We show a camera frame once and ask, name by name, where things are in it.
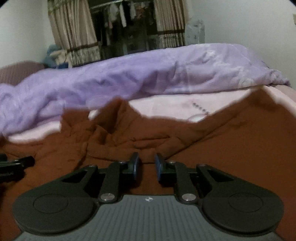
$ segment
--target brown pillow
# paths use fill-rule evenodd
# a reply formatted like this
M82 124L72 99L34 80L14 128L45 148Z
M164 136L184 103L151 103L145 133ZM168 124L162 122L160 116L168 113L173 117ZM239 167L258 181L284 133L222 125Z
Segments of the brown pillow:
M32 61L18 62L4 66L0 69L0 83L16 86L24 78L44 68L43 64Z

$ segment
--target black round pad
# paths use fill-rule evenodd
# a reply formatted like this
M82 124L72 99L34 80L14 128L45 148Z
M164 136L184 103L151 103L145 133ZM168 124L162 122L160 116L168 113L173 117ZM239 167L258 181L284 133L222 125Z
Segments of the black round pad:
M37 235L60 234L73 230L93 215L96 205L73 183L41 186L17 198L13 215L19 227Z
M203 199L202 210L218 227L244 235L273 231L284 213L276 194L245 181L217 183Z

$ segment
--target brown blanket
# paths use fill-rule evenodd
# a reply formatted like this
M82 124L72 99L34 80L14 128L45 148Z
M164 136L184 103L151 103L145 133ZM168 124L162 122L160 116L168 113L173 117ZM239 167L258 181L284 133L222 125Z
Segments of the brown blanket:
M21 181L1 186L0 191L6 188L0 210L1 238L12 240L20 233L11 208L21 193L79 167L107 167L138 151L143 163L141 181L132 193L173 193L157 182L156 152L188 167L206 163L278 194L285 214L277 232L295 241L295 138L296 119L263 90L199 123L148 119L119 99L93 121L88 120L86 111L68 112L61 133L27 145L2 143L1 150L10 158L33 155L36 164L26 170Z

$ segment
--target beige curtain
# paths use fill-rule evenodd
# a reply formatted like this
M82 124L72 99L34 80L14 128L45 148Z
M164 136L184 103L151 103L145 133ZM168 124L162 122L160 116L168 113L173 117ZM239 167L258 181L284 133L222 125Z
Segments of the beige curtain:
M186 0L154 0L159 47L185 45Z
M72 65L100 60L87 0L48 0L55 43L68 51Z

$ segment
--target blue cloth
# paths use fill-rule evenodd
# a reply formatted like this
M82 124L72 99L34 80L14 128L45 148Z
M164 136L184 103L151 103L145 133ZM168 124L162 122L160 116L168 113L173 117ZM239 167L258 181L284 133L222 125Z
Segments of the blue cloth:
M69 67L69 63L62 63L56 67L56 69L67 69Z
M54 60L54 58L50 57L50 54L54 51L60 50L61 47L53 44L50 45L47 49L47 56L43 59L42 63L46 64L49 68L56 68L57 64Z

